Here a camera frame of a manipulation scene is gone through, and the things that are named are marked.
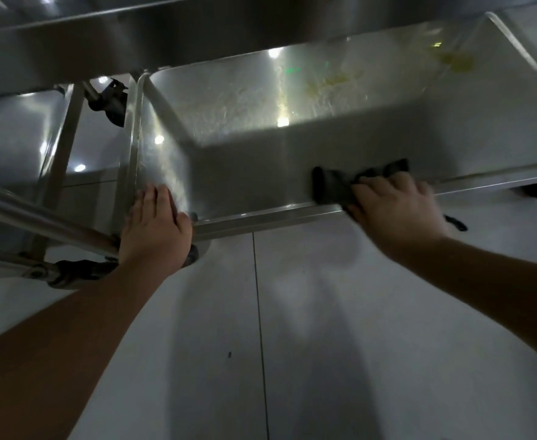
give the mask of forearm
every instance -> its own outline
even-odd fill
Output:
[[[537,263],[448,238],[401,263],[537,350]]]
[[[0,335],[0,439],[67,438],[127,328],[162,283],[118,267]]]

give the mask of person's left hand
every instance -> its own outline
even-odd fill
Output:
[[[179,213],[175,219],[173,209],[166,185],[148,184],[146,193],[139,192],[122,231],[120,266],[148,266],[164,278],[182,267],[193,228],[187,214]]]

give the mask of black cloth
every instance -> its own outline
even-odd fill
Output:
[[[312,197],[319,205],[335,203],[346,210],[350,204],[358,205],[351,186],[358,184],[361,177],[374,178],[382,176],[388,178],[399,171],[409,171],[409,161],[407,159],[399,159],[382,167],[363,169],[356,174],[348,174],[338,169],[315,167],[311,172]],[[462,221],[446,215],[444,215],[444,218],[459,231],[468,231],[468,227]]]

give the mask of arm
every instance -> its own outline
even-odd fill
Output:
[[[191,246],[164,186],[140,194],[120,266],[0,335],[0,439],[65,439],[142,306]]]
[[[537,263],[451,239],[431,187],[405,172],[360,181],[350,213],[385,255],[537,351]]]

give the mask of person's right arm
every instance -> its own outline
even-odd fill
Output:
[[[452,239],[432,189],[408,173],[362,178],[353,191],[350,213],[385,255],[537,351],[537,263]]]

